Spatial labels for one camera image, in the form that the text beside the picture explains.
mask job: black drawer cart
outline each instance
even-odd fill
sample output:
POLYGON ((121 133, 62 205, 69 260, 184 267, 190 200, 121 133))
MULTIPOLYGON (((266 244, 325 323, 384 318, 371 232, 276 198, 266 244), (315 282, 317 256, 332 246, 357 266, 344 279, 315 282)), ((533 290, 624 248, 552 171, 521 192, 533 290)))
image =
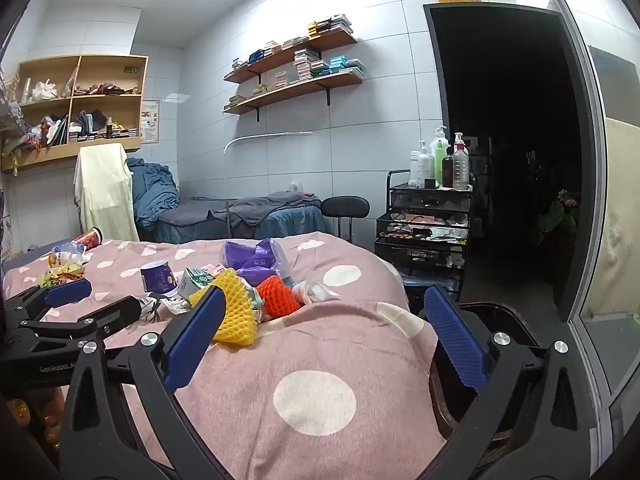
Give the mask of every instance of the black drawer cart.
POLYGON ((391 186, 391 177, 399 173, 409 170, 386 176, 386 212, 376 220, 375 253, 400 272, 410 304, 415 294, 418 305, 432 285, 458 300, 470 251, 473 186, 467 191, 391 186))

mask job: bed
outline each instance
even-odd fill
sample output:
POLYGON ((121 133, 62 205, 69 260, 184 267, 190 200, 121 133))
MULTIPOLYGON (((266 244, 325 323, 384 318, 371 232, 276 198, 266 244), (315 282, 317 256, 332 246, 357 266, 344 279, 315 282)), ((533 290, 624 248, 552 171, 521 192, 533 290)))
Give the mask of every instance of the bed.
MULTIPOLYGON (((259 325, 251 347, 210 346, 177 399, 238 480, 415 479, 445 443, 430 402, 431 325, 409 313, 397 271, 372 253, 319 232, 278 242, 295 281, 313 272, 340 300, 259 325)), ((218 263, 222 244, 105 240, 86 264, 91 297, 44 320, 76 320, 127 294, 142 296, 141 264, 167 259, 180 273, 218 263)), ((44 258, 9 270, 5 297, 36 283, 44 258)), ((107 346, 161 332, 171 314, 160 314, 159 322, 114 334, 107 346)), ((167 463, 135 389, 126 390, 148 452, 167 463)))
POLYGON ((230 238, 283 238, 315 231, 327 232, 320 201, 311 195, 278 192, 267 197, 229 201, 192 199, 163 211, 146 239, 158 243, 185 244, 194 240, 230 238))

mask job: black door frame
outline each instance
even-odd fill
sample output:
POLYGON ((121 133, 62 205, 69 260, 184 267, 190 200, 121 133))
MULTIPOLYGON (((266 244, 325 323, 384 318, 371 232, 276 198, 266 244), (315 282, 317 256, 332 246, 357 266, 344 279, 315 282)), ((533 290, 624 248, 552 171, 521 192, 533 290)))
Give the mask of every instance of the black door frame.
POLYGON ((566 56, 567 65, 571 75, 572 84, 574 86, 575 101, 578 108, 578 122, 580 127, 580 146, 582 152, 582 175, 581 175, 581 202, 580 202, 580 219, 578 222, 578 230, 575 238, 574 254, 572 256, 569 274, 564 285, 562 299, 558 306, 558 314, 562 321, 567 321, 574 305, 574 299, 577 296, 578 288, 582 272, 586 265, 589 244, 591 238, 591 227, 594 221, 594 205, 595 205, 595 179, 596 179, 596 146, 595 131, 593 128, 593 115, 587 93, 587 81, 580 69, 580 61, 578 51, 571 39, 568 27, 560 12, 548 9, 538 9, 536 7, 526 7, 515 4, 500 4, 491 2, 454 2, 444 4, 427 4, 424 5, 424 13, 427 19, 431 44, 433 45, 433 55, 435 58, 436 73, 438 75, 438 87, 440 89, 440 103, 442 108, 442 123, 449 128, 449 108, 447 107, 447 89, 444 81, 444 72, 442 69, 442 58, 440 57, 440 49, 438 47, 438 38, 436 35, 435 24, 431 9, 446 9, 449 7, 495 7, 520 9, 527 12, 540 12, 553 16, 559 22, 564 34, 562 35, 562 49, 566 56))

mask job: polka dot blanket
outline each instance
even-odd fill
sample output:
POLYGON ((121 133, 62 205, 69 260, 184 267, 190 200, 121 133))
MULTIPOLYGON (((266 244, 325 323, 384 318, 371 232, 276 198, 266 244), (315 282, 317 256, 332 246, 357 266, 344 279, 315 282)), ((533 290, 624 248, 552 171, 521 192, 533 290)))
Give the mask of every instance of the polka dot blanket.
MULTIPOLYGON (((296 282, 314 271, 340 300, 259 325, 250 347, 210 346, 191 383, 176 392, 178 401, 237 480, 415 479, 444 444, 429 392, 433 329, 409 313, 398 273, 372 253, 322 233, 278 243, 296 282)), ((146 262, 168 260, 175 274, 215 265, 222 244, 107 240, 86 264, 91 297, 46 319, 76 320, 127 294, 142 296, 139 267, 146 262)), ((6 297, 36 283, 46 266, 41 258, 10 270, 6 297)), ((162 332, 168 316, 139 321, 107 345, 162 332)), ((148 452, 168 463, 135 388, 125 390, 148 452)))

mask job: red can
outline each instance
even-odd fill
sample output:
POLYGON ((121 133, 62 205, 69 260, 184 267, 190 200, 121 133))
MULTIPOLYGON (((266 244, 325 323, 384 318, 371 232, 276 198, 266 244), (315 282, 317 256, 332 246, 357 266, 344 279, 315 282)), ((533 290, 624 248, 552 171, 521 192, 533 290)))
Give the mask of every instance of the red can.
POLYGON ((74 241, 84 245, 85 250, 88 251, 102 243, 102 233, 100 229, 94 227, 89 232, 80 235, 78 238, 74 238, 74 241))

